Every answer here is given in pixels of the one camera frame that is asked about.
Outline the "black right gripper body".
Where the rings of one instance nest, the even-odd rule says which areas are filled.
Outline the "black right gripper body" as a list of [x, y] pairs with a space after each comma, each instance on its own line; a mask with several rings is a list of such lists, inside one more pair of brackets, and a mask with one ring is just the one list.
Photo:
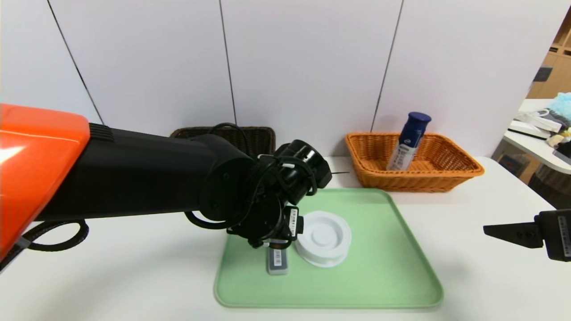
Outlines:
[[571, 261], [571, 210], [542, 211], [534, 217], [549, 259]]

